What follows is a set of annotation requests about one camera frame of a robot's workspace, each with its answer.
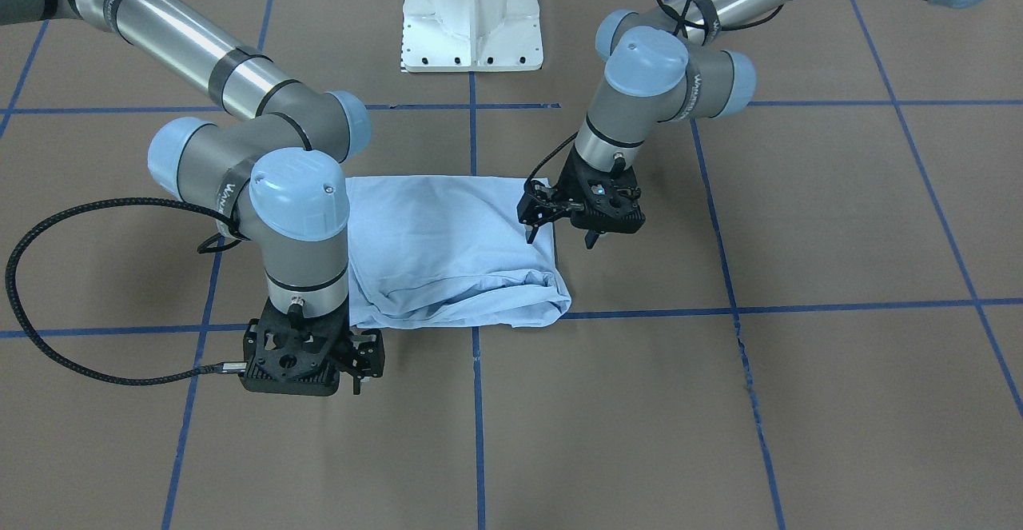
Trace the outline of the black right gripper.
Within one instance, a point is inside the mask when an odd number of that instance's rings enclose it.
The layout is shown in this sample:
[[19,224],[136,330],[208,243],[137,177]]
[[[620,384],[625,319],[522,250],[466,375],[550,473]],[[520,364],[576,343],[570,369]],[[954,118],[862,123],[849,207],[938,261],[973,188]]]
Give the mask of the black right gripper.
[[242,337],[246,391],[328,397],[342,377],[353,380],[353,395],[384,374],[386,352],[380,330],[354,333],[340,320],[307,320],[295,329],[284,318],[249,320]]

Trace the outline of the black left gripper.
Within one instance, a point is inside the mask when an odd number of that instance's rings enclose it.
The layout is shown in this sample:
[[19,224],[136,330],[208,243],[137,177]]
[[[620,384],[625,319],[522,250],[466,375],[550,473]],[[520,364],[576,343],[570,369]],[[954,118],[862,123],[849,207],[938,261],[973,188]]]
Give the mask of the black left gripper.
[[516,206],[519,223],[525,224],[526,242],[533,245],[541,225],[566,217],[585,230],[585,249],[593,249],[602,233],[632,234],[644,224],[639,206],[642,195],[635,170],[614,163],[611,173],[591,167],[572,150],[555,186],[529,179]]

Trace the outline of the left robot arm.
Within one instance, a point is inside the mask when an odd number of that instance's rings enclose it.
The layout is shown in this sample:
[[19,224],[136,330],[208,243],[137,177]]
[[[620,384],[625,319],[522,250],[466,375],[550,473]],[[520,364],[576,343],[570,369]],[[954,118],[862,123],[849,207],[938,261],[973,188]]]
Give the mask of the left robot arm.
[[[796,0],[655,0],[647,12],[617,10],[595,35],[603,77],[583,122],[563,142],[567,159],[555,184],[530,174],[516,206],[533,242],[542,226],[567,219],[592,247],[607,233],[643,227],[635,161],[658,123],[723,118],[755,94],[752,61],[716,48],[721,34],[770,21]],[[969,8],[983,0],[921,0]]]

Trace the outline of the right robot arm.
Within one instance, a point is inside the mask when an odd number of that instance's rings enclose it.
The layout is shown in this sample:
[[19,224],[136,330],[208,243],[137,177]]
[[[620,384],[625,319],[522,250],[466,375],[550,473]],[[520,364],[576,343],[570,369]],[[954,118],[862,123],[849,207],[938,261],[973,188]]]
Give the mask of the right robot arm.
[[[56,213],[23,235],[4,288],[23,333],[49,359],[92,380],[151,387],[233,374],[263,394],[327,397],[343,376],[358,394],[383,376],[379,330],[355,333],[348,315],[348,195],[343,162],[372,140],[368,109],[348,92],[319,93],[262,50],[182,0],[2,0],[2,24],[79,19],[110,32],[201,90],[237,119],[222,128],[185,116],[158,130],[147,165],[169,198],[98,200]],[[268,298],[242,337],[241,362],[163,377],[100,373],[51,347],[30,322],[16,288],[23,254],[48,228],[78,214],[121,206],[173,207],[218,223],[199,253],[259,247]]]

